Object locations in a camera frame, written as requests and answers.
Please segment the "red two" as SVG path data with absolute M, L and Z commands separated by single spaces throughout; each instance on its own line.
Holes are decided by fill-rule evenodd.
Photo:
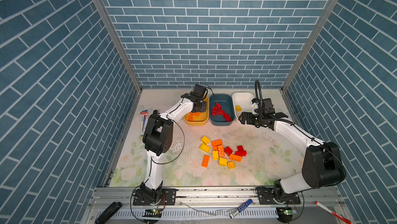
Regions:
M 221 110 L 222 106 L 217 102 L 217 103 L 216 103 L 216 108 L 217 108 L 218 110 Z

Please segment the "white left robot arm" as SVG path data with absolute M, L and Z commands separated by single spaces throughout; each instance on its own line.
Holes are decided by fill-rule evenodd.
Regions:
M 157 205 L 166 203 L 162 194 L 162 168 L 167 162 L 162 157 L 171 148 L 174 125 L 188 113 L 195 113 L 207 107 L 205 99 L 208 88 L 196 84 L 189 92 L 163 113 L 158 110 L 149 116 L 143 143 L 147 154 L 147 173 L 144 181 L 134 190 L 133 205 Z

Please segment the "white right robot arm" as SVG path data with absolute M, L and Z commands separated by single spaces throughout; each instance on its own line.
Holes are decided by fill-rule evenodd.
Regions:
M 284 204 L 300 191 L 334 186 L 345 180 L 346 170 L 337 144 L 312 136 L 286 114 L 277 113 L 269 98 L 252 99 L 251 108 L 251 112 L 242 112 L 238 118 L 243 125 L 268 127 L 287 138 L 304 155 L 300 172 L 275 181 L 271 195 L 276 203 Z

